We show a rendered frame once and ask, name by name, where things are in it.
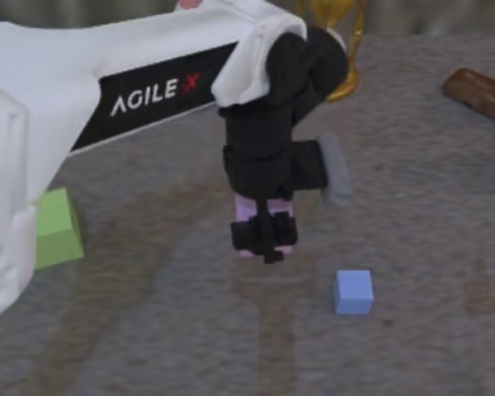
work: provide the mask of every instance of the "blue cube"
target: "blue cube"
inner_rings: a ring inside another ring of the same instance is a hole
[[[367,315],[374,301],[370,271],[338,271],[334,298],[337,314]]]

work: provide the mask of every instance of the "white robot link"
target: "white robot link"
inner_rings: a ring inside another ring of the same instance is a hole
[[[287,31],[307,30],[263,0],[76,30],[0,22],[0,315],[33,276],[37,202],[70,153],[215,98],[265,96],[268,48]]]

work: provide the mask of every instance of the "table surface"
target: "table surface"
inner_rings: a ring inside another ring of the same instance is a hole
[[[210,108],[70,158],[87,255],[0,319],[0,396],[495,396],[495,121],[441,94],[495,77],[495,37],[375,37],[353,97],[296,131],[342,139],[351,207],[295,202],[286,262],[239,260]],[[336,270],[371,269],[366,317]]]

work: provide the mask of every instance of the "gold stand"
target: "gold stand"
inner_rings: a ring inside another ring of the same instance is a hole
[[[304,15],[304,1],[295,0],[295,10],[299,15]],[[365,20],[365,0],[306,0],[309,10],[318,25],[329,29],[341,22],[356,6],[358,9],[356,19],[352,27],[352,41],[349,48],[350,70],[345,82],[332,92],[327,101],[339,101],[351,95],[359,83],[359,73],[357,70],[357,49],[363,36],[363,24]]]

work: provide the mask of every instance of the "pink object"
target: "pink object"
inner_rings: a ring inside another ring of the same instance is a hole
[[[243,196],[235,195],[234,205],[237,221],[248,221],[257,215],[257,204],[254,200],[249,200]],[[294,215],[291,202],[286,202],[284,200],[269,200],[267,205],[272,215],[276,212],[288,212],[292,217]],[[280,246],[277,247],[276,250],[279,250],[284,254],[289,254],[292,252],[293,248],[291,246]],[[253,257],[253,253],[248,250],[241,250],[239,255],[240,257]]]
[[[200,6],[202,1],[203,0],[180,0],[178,4],[184,10],[190,10],[191,8],[197,8]]]

